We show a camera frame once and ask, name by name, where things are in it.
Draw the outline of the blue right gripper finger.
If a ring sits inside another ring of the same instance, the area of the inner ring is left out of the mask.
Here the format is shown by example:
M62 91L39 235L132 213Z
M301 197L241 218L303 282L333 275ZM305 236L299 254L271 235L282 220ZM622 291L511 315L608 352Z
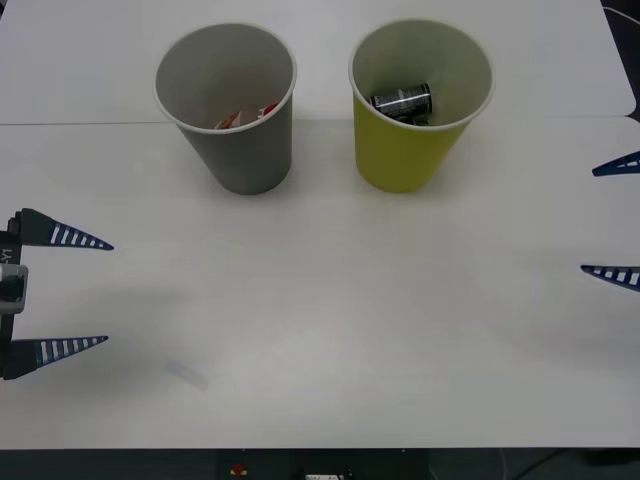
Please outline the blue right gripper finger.
M581 270L612 285L639 291L639 266L582 265Z
M592 170L594 177L640 173L640 152L627 154L604 163Z

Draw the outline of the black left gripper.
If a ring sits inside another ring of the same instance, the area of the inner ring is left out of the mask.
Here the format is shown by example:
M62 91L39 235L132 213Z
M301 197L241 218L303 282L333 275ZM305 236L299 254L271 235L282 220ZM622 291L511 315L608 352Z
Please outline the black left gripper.
M12 340L23 310L22 245L113 251L114 246L37 210L15 213L1 232L1 378L14 380L106 342L108 336Z

